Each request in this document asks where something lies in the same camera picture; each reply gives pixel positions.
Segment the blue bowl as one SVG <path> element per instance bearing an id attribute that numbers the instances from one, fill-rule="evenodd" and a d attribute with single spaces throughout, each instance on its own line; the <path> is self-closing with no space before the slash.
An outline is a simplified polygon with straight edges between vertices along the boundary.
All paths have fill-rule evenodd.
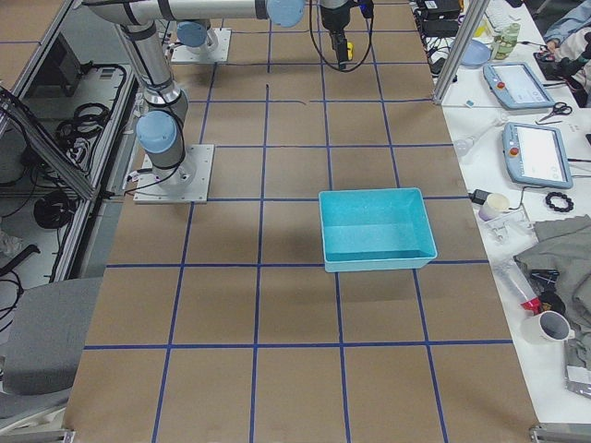
<path id="1" fill-rule="evenodd" d="M 464 51 L 461 59 L 461 66 L 477 68 L 486 64 L 491 56 L 490 48 L 483 42 L 471 40 Z"/>

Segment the teach pendant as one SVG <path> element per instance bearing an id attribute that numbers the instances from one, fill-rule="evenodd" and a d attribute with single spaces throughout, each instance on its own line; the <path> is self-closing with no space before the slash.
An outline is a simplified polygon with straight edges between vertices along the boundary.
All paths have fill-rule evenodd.
<path id="1" fill-rule="evenodd" d="M 514 183 L 570 189 L 573 178 L 558 128 L 510 122 L 502 131 L 503 158 Z"/>
<path id="2" fill-rule="evenodd" d="M 546 109 L 555 104 L 526 63 L 485 64 L 482 73 L 493 95 L 508 110 Z"/>

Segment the turquoise plastic bin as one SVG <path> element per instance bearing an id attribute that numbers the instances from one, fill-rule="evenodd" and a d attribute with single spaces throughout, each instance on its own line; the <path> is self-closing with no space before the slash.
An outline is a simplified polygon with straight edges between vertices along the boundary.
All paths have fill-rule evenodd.
<path id="1" fill-rule="evenodd" d="M 328 272 L 420 269 L 438 256 L 418 188 L 322 191 L 319 204 Z"/>

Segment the lower teach pendant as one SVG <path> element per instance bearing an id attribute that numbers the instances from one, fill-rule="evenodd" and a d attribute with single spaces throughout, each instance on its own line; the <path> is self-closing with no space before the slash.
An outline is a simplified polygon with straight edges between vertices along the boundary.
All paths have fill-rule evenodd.
<path id="1" fill-rule="evenodd" d="M 573 178 L 558 128 L 510 122 L 502 131 L 503 158 L 514 183 L 570 189 Z"/>

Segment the yellow beetle toy car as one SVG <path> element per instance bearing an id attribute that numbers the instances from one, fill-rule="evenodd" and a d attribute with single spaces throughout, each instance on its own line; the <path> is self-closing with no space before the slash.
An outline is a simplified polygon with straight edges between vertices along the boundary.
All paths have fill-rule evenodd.
<path id="1" fill-rule="evenodd" d="M 347 61 L 350 62 L 353 60 L 354 57 L 354 44 L 352 42 L 347 42 Z"/>

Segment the green glass jar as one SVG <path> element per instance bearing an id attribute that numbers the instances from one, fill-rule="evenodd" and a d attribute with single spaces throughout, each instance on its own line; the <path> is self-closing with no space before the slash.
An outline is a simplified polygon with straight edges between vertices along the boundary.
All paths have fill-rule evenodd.
<path id="1" fill-rule="evenodd" d="M 491 44 L 492 60 L 505 60 L 511 54 L 517 44 L 520 29 L 521 25 L 514 22 L 494 37 Z"/>

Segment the white mug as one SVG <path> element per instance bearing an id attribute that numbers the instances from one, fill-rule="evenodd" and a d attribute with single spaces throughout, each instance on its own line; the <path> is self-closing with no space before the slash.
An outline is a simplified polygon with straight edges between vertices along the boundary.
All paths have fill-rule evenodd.
<path id="1" fill-rule="evenodd" d="M 564 342 L 575 336 L 568 320 L 554 311 L 545 311 L 525 319 L 521 325 L 521 333 L 532 344 Z"/>

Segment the clear tube red cap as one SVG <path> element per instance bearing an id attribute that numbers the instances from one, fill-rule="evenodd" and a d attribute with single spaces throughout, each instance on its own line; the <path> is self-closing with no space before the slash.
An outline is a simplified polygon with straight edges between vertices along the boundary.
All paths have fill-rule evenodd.
<path id="1" fill-rule="evenodd" d="M 514 262 L 496 263 L 493 270 L 522 309 L 534 315 L 541 312 L 541 302 L 537 293 Z"/>

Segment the grey chair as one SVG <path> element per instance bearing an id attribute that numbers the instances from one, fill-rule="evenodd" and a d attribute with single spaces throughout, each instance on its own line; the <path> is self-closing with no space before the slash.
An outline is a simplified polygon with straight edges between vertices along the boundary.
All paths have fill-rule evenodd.
<path id="1" fill-rule="evenodd" d="M 55 281 L 23 294 L 1 349 L 2 427 L 66 405 L 102 281 Z"/>

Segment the aluminium frame post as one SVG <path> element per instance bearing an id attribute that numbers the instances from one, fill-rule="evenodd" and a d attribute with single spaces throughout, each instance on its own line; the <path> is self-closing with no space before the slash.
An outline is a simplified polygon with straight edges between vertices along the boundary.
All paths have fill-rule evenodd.
<path id="1" fill-rule="evenodd" d="M 488 3 L 489 0 L 475 0 L 468 2 L 463 23 L 459 27 L 449 55 L 435 84 L 433 101 L 436 104 L 442 104 L 449 87 L 452 85 L 464 53 L 474 37 L 476 28 L 485 14 Z"/>

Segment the grey cloth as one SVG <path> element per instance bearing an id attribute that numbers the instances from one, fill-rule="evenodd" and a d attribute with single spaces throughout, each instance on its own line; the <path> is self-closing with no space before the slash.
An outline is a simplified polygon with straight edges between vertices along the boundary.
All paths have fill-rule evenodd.
<path id="1" fill-rule="evenodd" d="M 559 272 L 555 291 L 575 337 L 567 345 L 569 365 L 590 367 L 590 217 L 576 216 L 534 224 L 537 244 L 516 255 L 524 275 L 535 269 Z"/>

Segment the upper teach pendant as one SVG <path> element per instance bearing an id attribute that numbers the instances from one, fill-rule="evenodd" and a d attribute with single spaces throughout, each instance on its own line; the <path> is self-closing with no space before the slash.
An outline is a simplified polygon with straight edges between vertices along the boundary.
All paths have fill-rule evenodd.
<path id="1" fill-rule="evenodd" d="M 485 64 L 482 73 L 493 95 L 508 110 L 546 109 L 555 104 L 526 63 Z"/>

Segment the black scissors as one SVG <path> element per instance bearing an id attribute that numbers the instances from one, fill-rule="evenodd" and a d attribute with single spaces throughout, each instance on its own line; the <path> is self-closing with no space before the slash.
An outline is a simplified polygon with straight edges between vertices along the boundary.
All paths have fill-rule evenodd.
<path id="1" fill-rule="evenodd" d="M 569 115 L 573 112 L 573 107 L 566 102 L 556 102 L 550 112 L 541 117 L 540 119 L 536 120 L 537 125 L 544 125 L 547 120 L 551 117 L 558 116 L 558 115 Z"/>

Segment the white plastic spoon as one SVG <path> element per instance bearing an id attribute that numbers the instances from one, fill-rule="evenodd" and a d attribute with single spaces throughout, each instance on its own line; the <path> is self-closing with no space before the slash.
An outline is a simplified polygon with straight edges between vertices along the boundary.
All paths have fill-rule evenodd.
<path id="1" fill-rule="evenodd" d="M 498 117 L 488 126 L 484 126 L 479 129 L 474 135 L 455 140 L 453 142 L 455 153 L 460 158 L 464 157 L 490 130 L 504 126 L 506 123 L 507 119 L 505 117 Z"/>

